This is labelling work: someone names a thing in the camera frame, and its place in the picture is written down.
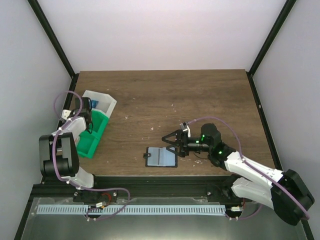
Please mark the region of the black leather card holder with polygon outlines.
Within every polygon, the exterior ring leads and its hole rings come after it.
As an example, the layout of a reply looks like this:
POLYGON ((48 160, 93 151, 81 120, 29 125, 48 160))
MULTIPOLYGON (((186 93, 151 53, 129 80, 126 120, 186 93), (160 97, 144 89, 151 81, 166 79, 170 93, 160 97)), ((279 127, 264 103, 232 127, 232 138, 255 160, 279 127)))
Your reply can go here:
POLYGON ((165 147, 147 147, 143 154, 145 166, 150 168, 177 168, 178 156, 165 147))

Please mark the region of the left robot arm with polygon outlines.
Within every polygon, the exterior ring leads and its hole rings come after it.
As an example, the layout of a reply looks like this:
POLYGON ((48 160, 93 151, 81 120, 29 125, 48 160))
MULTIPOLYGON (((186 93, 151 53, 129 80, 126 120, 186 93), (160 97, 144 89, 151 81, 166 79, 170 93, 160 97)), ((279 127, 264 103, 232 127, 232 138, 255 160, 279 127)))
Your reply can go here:
POLYGON ((94 175, 80 167, 77 152, 80 134, 88 131, 92 123, 91 99, 76 99, 75 109, 68 110, 64 120, 55 132, 39 138, 40 172, 44 178, 56 177, 78 189, 85 189, 85 197, 97 202, 102 189, 94 184, 94 175))

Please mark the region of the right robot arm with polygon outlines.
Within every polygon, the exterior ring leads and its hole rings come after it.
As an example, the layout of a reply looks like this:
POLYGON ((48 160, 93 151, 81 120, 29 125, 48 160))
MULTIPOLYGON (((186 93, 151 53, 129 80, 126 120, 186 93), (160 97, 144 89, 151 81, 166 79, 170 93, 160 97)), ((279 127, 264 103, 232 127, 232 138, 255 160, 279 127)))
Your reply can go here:
POLYGON ((213 123, 200 129, 199 137, 192 137, 189 124, 181 123, 180 129, 161 138, 167 150, 184 158, 190 152, 205 152, 217 168, 236 174, 236 179, 222 188, 223 198, 229 202, 236 198, 248 199, 274 210, 289 225, 308 220, 308 213, 315 199, 294 170, 270 168, 244 156, 222 141, 221 133, 213 123))

